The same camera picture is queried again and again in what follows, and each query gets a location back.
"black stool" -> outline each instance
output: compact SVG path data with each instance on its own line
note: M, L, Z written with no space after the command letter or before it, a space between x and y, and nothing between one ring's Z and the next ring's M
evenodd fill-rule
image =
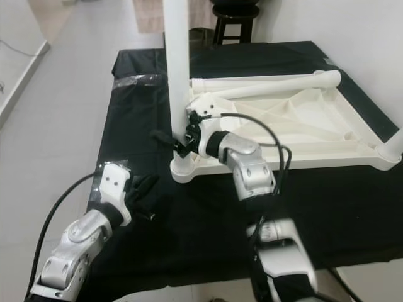
M256 5L213 6L213 13L217 16L217 25L214 32L214 45L221 45L224 39L239 40L239 43L250 43L252 38L253 19L259 15ZM227 24L241 24L240 36L224 36Z

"table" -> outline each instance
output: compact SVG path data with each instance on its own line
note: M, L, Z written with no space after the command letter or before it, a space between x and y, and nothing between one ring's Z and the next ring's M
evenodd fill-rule
M312 42L239 44L191 53L192 77L304 74L337 69ZM386 141L397 127L342 70L339 90ZM113 301L125 294L247 277L246 219L230 174L172 180L172 151L149 138L170 132L164 50L122 50L98 162L128 159L135 174L161 179L142 205L153 223L119 229L93 262L80 301ZM136 84L123 79L140 77ZM403 256L403 165L290 171L276 202L295 220L314 265L348 266Z

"floor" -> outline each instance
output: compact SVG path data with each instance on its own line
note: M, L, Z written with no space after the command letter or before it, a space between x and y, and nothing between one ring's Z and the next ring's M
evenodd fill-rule
M42 18L52 49L0 132L0 302L23 300L45 216L70 184L95 167L118 51L162 47L162 35L137 32L132 0L78 2L56 14L62 20L48 12L35 15ZM57 20L55 28L52 20ZM87 182L76 189L58 210L41 263L66 226L83 213L89 187ZM166 288L120 301L214 297L254 301L249 280Z
M65 6L61 0L28 0L43 36L50 44L63 29L74 6Z

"black cable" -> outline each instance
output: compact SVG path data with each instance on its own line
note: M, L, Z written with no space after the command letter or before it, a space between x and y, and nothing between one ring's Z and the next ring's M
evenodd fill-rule
M53 205L53 208L50 210L48 216L46 217L45 223L43 224L43 227L40 231L39 234L39 239L37 243L37 247L35 249L35 255L33 257L33 263L32 263L32 268L31 268L31 275L30 275L30 281L28 283L28 288L26 289L26 294L25 297L27 298L30 294L31 288L33 286L33 283L35 282L35 275L37 273L37 268L38 268L38 261L39 261L39 256L40 256L40 250L42 249L43 245L43 240L45 239L46 231L49 227L49 223L52 220L57 208L62 204L63 200L75 189L77 188L82 182L86 181L87 179L99 174L100 172L96 171L91 174L88 174L84 176L83 178L79 179L76 181L69 189L67 189L66 192L63 193L63 195L56 201L56 203Z
M8 48L10 48L11 50L14 50L15 52L18 52L18 53L20 53L20 54L22 54L22 55L26 55L27 57L41 57L42 55L46 55L46 54L48 53L48 51L50 50L50 47L49 47L49 48L46 49L45 51L40 52L40 53L34 55L34 54L31 54L31 53L23 52L22 50L19 50L19 49L15 48L15 47L12 47L9 43L7 43L7 42L4 41L4 40L0 40L0 43L3 43L5 46L7 46Z
M327 271L330 272L330 274L333 276L333 278L336 279L336 281L341 285L341 287L350 295L350 297L355 301L355 302L363 302L356 293L344 282L343 279L340 278L340 276L332 269L327 268Z
M242 113L222 113L221 117L233 117L233 118L244 118L245 120L253 121L254 123L258 124L262 128L264 128L270 135L273 137L273 140L275 141L275 145L278 149L278 155L280 157L280 164L279 164L279 173L278 173L278 181L276 182L274 194L278 194L280 192L281 184L283 183L283 178L284 178L284 155L283 151L281 150L281 143L274 133L272 129L270 129L268 126L266 126L262 121L258 120L257 118L253 118L252 116L249 115L244 115Z
M251 239L250 239L250 242L249 242L249 244L250 244L250 246L251 246L252 248L254 248L254 247L256 246L256 240L258 239L258 235L259 235L260 229L261 229L261 227L262 227L262 225L263 225L263 223L264 223L265 221L266 221L266 217L265 217L265 216L261 216L260 219L259 219L259 221L258 221L258 223L256 224L256 227L255 227L254 230L253 230L253 233L252 233L252 235L251 235Z
M281 145L281 149L286 150L288 155L287 155L287 162L286 162L285 168L284 168L284 176L283 176L282 182L280 184L280 192L282 192L282 190L283 190L283 185L284 185L285 180L287 178L288 170L290 170L290 165L291 165L291 160L292 160L292 151L291 151L291 149L288 148L287 146L284 146L284 145Z
M276 145L274 143L258 143L260 146L262 147L276 147ZM292 159L292 151L290 148L288 148L287 146L281 145L281 148L287 151L288 154L288 158L287 158L287 162L284 168L284 171L288 170L290 168L291 165L291 159Z
M267 272L264 272L266 274L266 276L268 276L271 279L274 279L274 277L270 274L268 274ZM330 298L324 294L319 294L319 293L307 293L303 288L300 288L298 286L296 286L294 283L284 283L283 285L288 286L290 289L295 289L297 291L299 291L302 294L306 294L307 296L311 296L314 298L317 298L323 302L338 302L337 300Z

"plastic wrap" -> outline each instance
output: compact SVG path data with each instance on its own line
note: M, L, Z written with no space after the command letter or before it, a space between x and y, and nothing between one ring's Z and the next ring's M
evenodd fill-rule
M162 74L137 74L113 82L113 89L125 86L160 86L162 85Z

